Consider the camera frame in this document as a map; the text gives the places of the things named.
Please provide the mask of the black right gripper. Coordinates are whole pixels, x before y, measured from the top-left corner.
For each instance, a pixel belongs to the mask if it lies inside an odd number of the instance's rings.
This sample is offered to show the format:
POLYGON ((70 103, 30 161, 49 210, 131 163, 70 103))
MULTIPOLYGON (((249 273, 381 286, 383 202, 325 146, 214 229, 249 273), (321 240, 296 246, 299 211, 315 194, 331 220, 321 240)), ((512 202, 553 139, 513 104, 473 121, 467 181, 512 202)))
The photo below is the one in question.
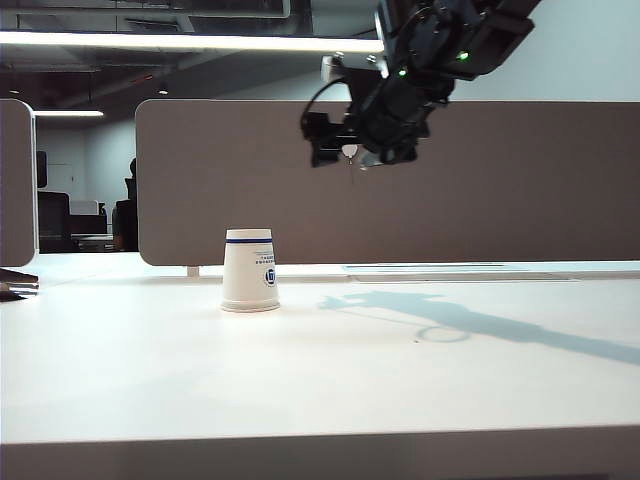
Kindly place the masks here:
MULTIPOLYGON (((430 136, 427 117, 448 104, 453 79, 434 72, 395 69, 387 76, 373 70, 353 69, 348 77, 351 106, 341 122, 326 112, 302 115, 307 140, 357 139, 362 168, 412 162, 418 140, 430 136)), ((311 166, 337 163, 342 141, 312 142, 311 166)))

